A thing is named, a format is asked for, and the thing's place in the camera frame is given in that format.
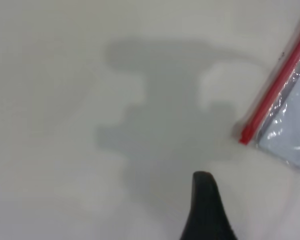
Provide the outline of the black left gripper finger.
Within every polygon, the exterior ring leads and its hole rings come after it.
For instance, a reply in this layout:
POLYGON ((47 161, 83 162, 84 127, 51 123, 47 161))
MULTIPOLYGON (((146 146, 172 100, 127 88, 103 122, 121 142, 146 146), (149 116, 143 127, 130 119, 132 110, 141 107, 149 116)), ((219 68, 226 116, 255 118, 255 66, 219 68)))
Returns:
POLYGON ((236 240, 213 175, 196 171, 192 175, 189 215, 182 240, 236 240))

